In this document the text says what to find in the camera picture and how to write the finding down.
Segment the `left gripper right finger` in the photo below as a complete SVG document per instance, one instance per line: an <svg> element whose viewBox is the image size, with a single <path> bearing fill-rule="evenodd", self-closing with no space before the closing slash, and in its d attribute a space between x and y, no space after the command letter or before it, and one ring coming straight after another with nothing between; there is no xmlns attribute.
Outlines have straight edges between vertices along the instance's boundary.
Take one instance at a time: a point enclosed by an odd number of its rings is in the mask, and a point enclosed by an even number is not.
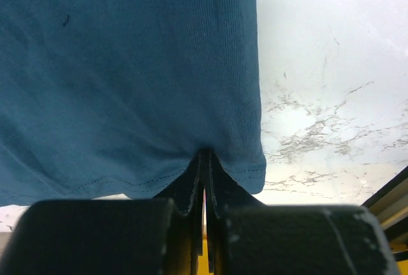
<svg viewBox="0 0 408 275"><path fill-rule="evenodd" d="M357 205L265 205L207 150L208 262L214 274L398 274L386 236Z"/></svg>

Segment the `teal blue t-shirt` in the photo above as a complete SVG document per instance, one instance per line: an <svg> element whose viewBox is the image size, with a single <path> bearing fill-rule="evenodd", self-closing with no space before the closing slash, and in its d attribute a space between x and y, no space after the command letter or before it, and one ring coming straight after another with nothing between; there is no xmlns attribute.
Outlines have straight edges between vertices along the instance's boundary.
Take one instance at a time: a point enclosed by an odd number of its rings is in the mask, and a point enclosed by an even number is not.
<svg viewBox="0 0 408 275"><path fill-rule="evenodd" d="M265 184L256 0L1 0L1 205Z"/></svg>

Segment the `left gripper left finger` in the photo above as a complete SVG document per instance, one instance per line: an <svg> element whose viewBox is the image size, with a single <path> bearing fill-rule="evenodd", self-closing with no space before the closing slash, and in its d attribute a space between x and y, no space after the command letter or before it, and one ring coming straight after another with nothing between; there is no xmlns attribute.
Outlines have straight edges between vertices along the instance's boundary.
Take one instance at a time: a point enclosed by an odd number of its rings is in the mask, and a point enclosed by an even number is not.
<svg viewBox="0 0 408 275"><path fill-rule="evenodd" d="M154 198L33 204L4 251L6 274L196 274L207 151Z"/></svg>

